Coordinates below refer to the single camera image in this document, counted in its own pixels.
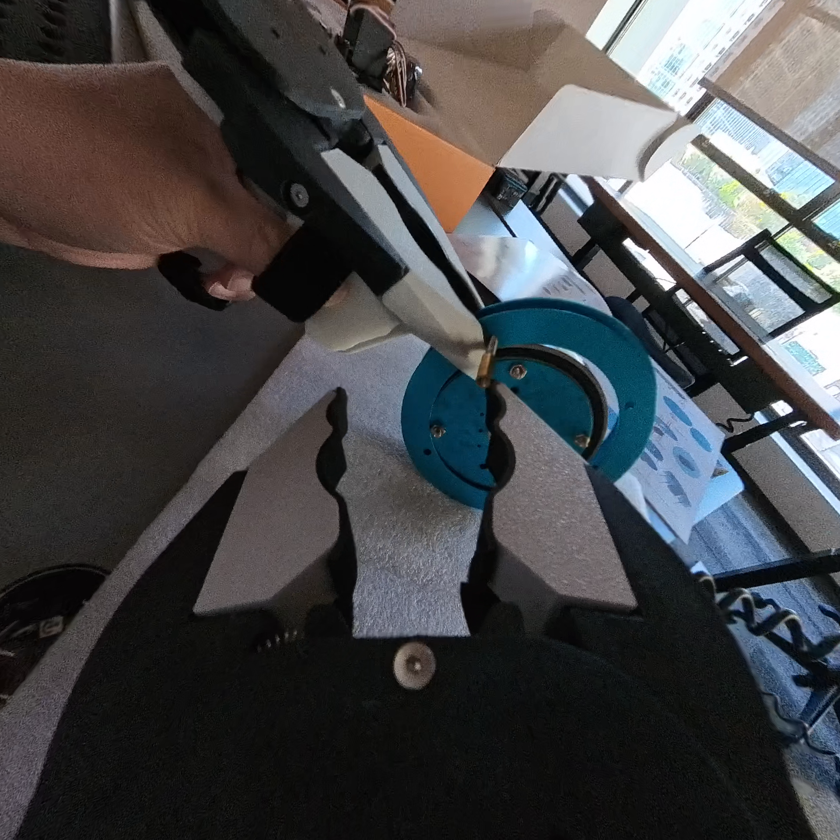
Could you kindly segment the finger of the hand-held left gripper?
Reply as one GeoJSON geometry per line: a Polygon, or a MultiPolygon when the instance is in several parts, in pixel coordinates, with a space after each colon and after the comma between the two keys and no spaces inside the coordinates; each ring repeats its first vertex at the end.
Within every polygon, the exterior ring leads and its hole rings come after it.
{"type": "Polygon", "coordinates": [[[446,279],[413,242],[384,187],[373,175],[373,153],[366,167],[342,151],[328,151],[322,159],[347,187],[374,231],[406,267],[405,275],[389,290],[376,292],[387,310],[408,332],[426,342],[453,366],[475,380],[487,346],[477,313],[469,312],[446,279]]]}
{"type": "Polygon", "coordinates": [[[425,195],[403,163],[389,144],[379,144],[373,151],[373,175],[384,187],[413,242],[440,271],[466,309],[478,313],[484,303],[425,195]]]}

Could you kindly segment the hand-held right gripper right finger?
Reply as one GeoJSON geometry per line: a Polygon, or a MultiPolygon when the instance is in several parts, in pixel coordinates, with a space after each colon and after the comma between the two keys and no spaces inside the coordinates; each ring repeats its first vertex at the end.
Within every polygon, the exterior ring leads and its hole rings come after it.
{"type": "Polygon", "coordinates": [[[470,633],[542,634],[573,608],[633,615],[589,466],[506,386],[486,398],[493,486],[461,584],[470,633]]]}

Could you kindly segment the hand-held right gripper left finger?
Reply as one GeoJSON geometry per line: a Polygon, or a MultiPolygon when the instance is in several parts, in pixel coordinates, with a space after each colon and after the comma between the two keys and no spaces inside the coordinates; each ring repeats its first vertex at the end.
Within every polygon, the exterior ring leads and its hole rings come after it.
{"type": "Polygon", "coordinates": [[[194,604],[197,616],[321,605],[354,615],[358,564],[340,482],[348,396],[328,391],[253,460],[194,604]]]}

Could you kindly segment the blue metal turntable assembly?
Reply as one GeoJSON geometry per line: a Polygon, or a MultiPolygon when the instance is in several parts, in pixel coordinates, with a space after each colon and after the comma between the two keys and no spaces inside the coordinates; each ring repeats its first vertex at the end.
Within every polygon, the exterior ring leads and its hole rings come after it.
{"type": "MultiPolygon", "coordinates": [[[[609,314],[551,298],[498,302],[479,312],[498,340],[493,375],[605,478],[632,468],[652,433],[653,362],[609,314]]],[[[496,484],[487,463],[487,391],[429,350],[402,402],[402,435],[417,471],[446,496],[484,506],[496,484]]]]}

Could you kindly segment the round black desk grommet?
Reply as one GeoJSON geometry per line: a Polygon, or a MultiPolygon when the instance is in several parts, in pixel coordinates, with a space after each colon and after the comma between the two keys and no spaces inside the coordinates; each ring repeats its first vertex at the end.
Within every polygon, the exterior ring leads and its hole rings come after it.
{"type": "Polygon", "coordinates": [[[1,707],[95,595],[109,572],[89,564],[38,570],[1,592],[1,707]]]}

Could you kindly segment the person's left hand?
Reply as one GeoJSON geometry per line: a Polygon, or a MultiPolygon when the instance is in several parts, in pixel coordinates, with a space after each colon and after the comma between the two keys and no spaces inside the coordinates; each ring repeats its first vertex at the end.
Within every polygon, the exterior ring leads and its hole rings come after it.
{"type": "Polygon", "coordinates": [[[3,244],[119,270],[201,249],[206,292],[240,302],[292,235],[167,65],[2,59],[3,244]]]}

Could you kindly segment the orange cardboard box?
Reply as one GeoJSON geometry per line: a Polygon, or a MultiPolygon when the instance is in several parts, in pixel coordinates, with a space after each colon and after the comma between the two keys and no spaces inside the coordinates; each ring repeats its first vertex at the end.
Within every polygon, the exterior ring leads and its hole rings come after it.
{"type": "Polygon", "coordinates": [[[497,169],[642,182],[699,134],[560,15],[566,2],[396,2],[422,70],[365,100],[455,231],[497,169]]]}

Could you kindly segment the black servo motor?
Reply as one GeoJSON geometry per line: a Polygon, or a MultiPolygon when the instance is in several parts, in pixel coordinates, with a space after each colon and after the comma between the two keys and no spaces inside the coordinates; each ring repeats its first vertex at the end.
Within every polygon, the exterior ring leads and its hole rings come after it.
{"type": "Polygon", "coordinates": [[[422,68],[396,33],[396,1],[351,1],[337,46],[358,81],[403,107],[413,104],[422,68]]]}

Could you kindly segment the open instruction booklet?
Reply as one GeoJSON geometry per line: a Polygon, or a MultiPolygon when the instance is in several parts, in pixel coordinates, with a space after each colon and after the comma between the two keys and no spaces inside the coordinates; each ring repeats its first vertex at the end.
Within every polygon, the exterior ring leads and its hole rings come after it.
{"type": "MultiPolygon", "coordinates": [[[[589,281],[527,239],[453,234],[450,240],[463,267],[500,301],[556,298],[608,312],[589,281]]],[[[744,485],[721,453],[723,432],[657,362],[653,369],[653,430],[617,486],[638,487],[660,535],[669,543],[688,543],[693,528],[744,485]]]]}

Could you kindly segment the white foam sheet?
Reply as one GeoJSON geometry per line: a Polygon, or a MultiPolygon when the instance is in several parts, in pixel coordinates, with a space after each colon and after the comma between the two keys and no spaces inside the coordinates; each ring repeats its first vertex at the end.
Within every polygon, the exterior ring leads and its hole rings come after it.
{"type": "Polygon", "coordinates": [[[292,347],[2,711],[2,838],[18,834],[71,692],[121,603],[212,491],[334,387],[349,396],[349,473],[340,491],[360,558],[354,631],[466,635],[457,589],[480,515],[417,474],[400,431],[403,393],[425,352],[410,337],[358,353],[332,353],[306,337],[292,347]]]}

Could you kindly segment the black office chair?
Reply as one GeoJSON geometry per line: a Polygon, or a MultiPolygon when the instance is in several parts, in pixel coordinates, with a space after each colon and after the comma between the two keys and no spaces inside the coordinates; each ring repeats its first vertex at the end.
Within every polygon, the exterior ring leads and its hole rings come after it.
{"type": "Polygon", "coordinates": [[[683,390],[687,391],[695,382],[694,377],[680,364],[673,361],[656,343],[643,314],[634,304],[621,297],[606,297],[605,304],[615,319],[632,332],[645,347],[651,359],[683,390]]]}

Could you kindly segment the large window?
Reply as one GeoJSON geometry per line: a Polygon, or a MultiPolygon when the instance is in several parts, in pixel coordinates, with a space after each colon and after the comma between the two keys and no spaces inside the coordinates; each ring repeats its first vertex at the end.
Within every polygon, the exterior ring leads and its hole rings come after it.
{"type": "Polygon", "coordinates": [[[628,201],[838,404],[838,2],[609,2],[590,39],[698,135],[628,201]]]}

